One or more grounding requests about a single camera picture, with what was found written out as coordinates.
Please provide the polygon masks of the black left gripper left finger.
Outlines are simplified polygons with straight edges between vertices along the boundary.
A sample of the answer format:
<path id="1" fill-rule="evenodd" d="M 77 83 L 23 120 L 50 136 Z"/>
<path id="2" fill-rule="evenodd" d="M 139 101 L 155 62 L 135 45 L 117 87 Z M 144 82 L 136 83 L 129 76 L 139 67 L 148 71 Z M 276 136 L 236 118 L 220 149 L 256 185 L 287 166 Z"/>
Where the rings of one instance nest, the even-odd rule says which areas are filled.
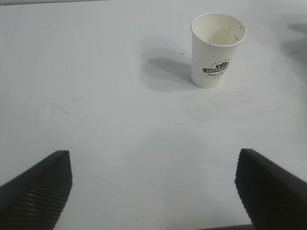
<path id="1" fill-rule="evenodd" d="M 71 188 L 70 153 L 55 151 L 0 187 L 0 228 L 54 229 Z"/>

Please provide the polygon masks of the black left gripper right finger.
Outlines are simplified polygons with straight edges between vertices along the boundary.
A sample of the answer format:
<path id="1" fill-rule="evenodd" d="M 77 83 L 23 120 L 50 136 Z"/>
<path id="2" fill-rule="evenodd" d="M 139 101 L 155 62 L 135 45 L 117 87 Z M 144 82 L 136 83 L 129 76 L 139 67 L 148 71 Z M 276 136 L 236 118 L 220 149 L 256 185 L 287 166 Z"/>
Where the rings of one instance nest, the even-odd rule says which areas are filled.
<path id="1" fill-rule="evenodd" d="M 235 185 L 256 230 L 305 230 L 307 183 L 253 149 L 241 149 Z"/>

